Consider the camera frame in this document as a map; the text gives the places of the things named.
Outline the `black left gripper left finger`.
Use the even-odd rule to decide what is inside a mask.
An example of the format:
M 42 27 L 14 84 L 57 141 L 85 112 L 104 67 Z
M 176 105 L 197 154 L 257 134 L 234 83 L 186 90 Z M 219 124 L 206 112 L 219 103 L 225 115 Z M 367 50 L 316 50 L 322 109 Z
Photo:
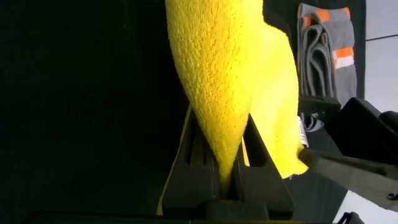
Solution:
M 180 145 L 161 198 L 164 215 L 204 215 L 220 198 L 218 163 L 198 124 L 186 113 Z

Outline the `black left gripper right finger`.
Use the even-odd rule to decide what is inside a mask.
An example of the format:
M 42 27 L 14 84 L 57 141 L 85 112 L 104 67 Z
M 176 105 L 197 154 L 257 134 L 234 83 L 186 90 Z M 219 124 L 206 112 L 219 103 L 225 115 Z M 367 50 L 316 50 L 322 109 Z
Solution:
M 271 220 L 290 220 L 295 204 L 259 134 L 248 118 L 233 165 L 231 197 L 261 208 Z

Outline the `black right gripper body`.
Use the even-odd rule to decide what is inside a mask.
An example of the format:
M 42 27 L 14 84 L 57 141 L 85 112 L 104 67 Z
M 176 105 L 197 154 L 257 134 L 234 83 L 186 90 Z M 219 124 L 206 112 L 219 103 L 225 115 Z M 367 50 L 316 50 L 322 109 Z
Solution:
M 397 165 L 397 112 L 380 112 L 356 97 L 341 105 L 335 98 L 305 95 L 298 110 L 323 122 L 343 155 Z

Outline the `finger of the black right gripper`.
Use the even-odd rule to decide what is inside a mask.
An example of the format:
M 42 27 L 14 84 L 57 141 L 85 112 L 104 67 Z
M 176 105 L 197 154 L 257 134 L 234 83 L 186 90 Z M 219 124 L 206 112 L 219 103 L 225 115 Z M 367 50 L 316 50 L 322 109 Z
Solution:
M 350 190 L 397 190 L 397 166 L 303 149 L 298 158 L 312 171 Z
M 397 166 L 328 154 L 299 154 L 312 171 L 381 208 L 397 211 Z

